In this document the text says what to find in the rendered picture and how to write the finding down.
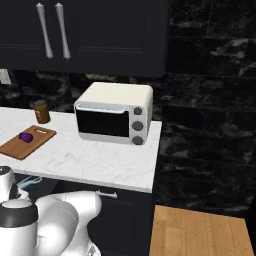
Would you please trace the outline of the wooden cutting board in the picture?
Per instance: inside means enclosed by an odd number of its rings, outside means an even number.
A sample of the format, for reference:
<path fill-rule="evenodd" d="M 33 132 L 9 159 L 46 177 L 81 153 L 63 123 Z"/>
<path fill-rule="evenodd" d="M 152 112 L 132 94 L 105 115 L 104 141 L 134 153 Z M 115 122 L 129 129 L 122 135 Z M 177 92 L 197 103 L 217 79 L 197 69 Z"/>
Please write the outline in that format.
<path fill-rule="evenodd" d="M 32 125 L 0 146 L 3 155 L 24 160 L 57 134 L 56 131 Z"/>

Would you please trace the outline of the purple eggplant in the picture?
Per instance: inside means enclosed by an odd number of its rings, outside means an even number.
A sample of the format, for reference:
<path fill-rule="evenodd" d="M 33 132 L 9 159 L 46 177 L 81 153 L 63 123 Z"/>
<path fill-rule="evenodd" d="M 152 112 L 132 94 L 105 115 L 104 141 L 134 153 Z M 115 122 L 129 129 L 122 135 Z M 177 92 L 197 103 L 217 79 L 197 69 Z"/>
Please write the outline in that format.
<path fill-rule="evenodd" d="M 23 142 L 30 143 L 33 140 L 33 135 L 31 133 L 22 132 L 19 134 L 19 139 Z"/>

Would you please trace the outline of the white toaster oven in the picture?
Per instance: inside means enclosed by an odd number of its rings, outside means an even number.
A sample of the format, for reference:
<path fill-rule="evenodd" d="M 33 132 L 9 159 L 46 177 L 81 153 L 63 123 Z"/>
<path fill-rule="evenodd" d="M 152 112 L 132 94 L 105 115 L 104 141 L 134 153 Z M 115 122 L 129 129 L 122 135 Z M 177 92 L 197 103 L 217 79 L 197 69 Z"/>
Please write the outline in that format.
<path fill-rule="evenodd" d="M 118 144 L 145 144 L 152 109 L 150 85 L 93 82 L 74 103 L 82 139 Z"/>

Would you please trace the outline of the brown jar with dark lid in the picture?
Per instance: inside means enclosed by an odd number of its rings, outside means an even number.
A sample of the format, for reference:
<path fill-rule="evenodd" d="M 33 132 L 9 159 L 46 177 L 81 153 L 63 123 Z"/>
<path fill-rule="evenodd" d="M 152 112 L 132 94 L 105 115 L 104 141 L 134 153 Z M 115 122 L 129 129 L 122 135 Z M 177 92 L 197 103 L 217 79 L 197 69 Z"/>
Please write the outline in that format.
<path fill-rule="evenodd" d="M 34 102 L 34 112 L 39 124 L 46 124 L 50 121 L 48 105 L 45 100 L 37 100 Z"/>

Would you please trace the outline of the dark base cabinet drawer front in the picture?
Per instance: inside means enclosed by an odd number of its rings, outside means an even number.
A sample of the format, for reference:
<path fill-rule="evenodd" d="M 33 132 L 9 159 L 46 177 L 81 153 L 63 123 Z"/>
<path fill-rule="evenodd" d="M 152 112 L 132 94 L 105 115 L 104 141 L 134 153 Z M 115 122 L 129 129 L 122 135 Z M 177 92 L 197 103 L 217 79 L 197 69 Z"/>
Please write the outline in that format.
<path fill-rule="evenodd" d="M 68 181 L 59 181 L 53 192 L 81 190 L 116 192 L 118 196 L 102 196 L 101 212 L 88 224 L 90 238 L 102 256 L 149 256 L 153 217 L 150 193 Z"/>

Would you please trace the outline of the pale blue peeler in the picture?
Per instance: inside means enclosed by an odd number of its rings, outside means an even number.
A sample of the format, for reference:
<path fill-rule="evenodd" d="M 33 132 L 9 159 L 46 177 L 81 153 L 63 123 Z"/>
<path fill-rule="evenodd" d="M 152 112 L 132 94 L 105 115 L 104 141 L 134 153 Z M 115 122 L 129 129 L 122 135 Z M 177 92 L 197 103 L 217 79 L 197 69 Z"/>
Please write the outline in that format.
<path fill-rule="evenodd" d="M 42 177 L 35 177 L 33 178 L 32 176 L 29 176 L 25 179 L 23 179 L 22 181 L 20 181 L 17 186 L 20 189 L 25 190 L 27 187 L 29 187 L 30 185 L 35 185 L 38 184 L 42 181 Z"/>

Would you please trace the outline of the dark wall cupboard door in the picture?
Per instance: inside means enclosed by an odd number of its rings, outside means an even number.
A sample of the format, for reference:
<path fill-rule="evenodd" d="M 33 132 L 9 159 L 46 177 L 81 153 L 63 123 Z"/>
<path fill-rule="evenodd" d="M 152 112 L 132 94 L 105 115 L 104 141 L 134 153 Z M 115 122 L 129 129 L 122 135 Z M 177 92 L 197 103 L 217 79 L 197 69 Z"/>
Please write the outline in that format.
<path fill-rule="evenodd" d="M 36 4 L 44 5 L 53 58 L 48 59 Z M 60 72 L 55 0 L 0 0 L 0 69 Z"/>
<path fill-rule="evenodd" d="M 65 72 L 161 77 L 165 70 L 169 0 L 55 0 L 64 7 L 71 58 Z"/>

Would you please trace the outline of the white wall socket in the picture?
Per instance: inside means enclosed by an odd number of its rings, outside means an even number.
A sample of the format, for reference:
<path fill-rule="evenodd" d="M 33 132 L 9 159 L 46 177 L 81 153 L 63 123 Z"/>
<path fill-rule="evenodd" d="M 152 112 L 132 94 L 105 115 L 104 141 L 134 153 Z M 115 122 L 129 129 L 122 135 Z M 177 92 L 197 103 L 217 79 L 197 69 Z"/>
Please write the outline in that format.
<path fill-rule="evenodd" d="M 11 80 L 7 69 L 0 69 L 0 82 L 4 85 L 10 85 Z"/>

